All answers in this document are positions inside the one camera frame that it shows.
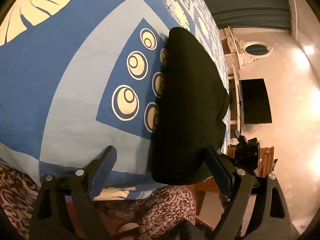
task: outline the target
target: flat screen tv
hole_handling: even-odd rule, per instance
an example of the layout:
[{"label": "flat screen tv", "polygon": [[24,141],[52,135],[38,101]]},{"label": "flat screen tv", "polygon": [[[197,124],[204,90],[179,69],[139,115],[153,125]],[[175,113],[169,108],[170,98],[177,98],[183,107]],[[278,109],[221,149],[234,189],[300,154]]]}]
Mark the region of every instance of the flat screen tv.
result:
[{"label": "flat screen tv", "polygon": [[270,103],[263,78],[239,80],[244,124],[272,123]]}]

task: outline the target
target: patterned pants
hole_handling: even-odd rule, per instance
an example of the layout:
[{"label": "patterned pants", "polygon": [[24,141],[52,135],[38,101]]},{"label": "patterned pants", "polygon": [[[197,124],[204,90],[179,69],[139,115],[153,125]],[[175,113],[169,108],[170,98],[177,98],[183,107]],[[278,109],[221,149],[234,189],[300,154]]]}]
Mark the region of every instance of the patterned pants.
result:
[{"label": "patterned pants", "polygon": [[[39,187],[26,174],[0,163],[0,205],[11,223],[26,240]],[[109,217],[139,224],[137,239],[149,240],[164,234],[179,221],[195,224],[196,203],[192,193],[183,187],[158,188],[140,200],[105,201]]]}]

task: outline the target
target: blue bedsheet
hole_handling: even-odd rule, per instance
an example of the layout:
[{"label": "blue bedsheet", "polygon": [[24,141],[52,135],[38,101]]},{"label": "blue bedsheet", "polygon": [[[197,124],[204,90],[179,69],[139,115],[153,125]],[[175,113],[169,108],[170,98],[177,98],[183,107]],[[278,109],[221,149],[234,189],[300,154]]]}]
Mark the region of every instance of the blue bedsheet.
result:
[{"label": "blue bedsheet", "polygon": [[[0,160],[37,184],[113,145],[104,199],[162,186],[147,169],[169,30],[189,30],[228,91],[217,26],[203,0],[17,0],[0,26]],[[229,141],[229,111],[221,146]]]}]

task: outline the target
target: blue gripper pad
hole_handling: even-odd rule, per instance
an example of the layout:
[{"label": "blue gripper pad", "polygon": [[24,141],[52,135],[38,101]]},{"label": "blue gripper pad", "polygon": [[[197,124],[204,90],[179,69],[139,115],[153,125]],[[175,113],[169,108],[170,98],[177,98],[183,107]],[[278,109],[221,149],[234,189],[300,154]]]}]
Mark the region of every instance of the blue gripper pad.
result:
[{"label": "blue gripper pad", "polygon": [[95,175],[90,181],[90,189],[89,189],[90,199],[94,199],[95,197],[100,195],[107,181],[107,178],[111,173],[113,166],[116,163],[116,160],[117,160],[117,150],[116,148],[112,147],[112,149],[109,151],[108,155],[105,157],[100,167],[98,168],[97,172],[95,173]]}]

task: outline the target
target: brown wooden cabinet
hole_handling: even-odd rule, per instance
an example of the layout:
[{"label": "brown wooden cabinet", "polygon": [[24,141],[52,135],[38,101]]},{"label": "brown wooden cabinet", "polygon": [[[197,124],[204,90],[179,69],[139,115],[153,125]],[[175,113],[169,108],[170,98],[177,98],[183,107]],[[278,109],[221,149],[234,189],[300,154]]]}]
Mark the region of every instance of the brown wooden cabinet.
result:
[{"label": "brown wooden cabinet", "polygon": [[[233,158],[235,156],[235,151],[236,147],[228,147],[227,155]],[[260,160],[257,169],[258,177],[266,177],[272,172],[273,154],[274,147],[260,148]],[[216,182],[214,181],[214,178],[210,178],[205,182],[197,183],[195,189],[199,191],[209,191],[212,193],[220,192]]]}]

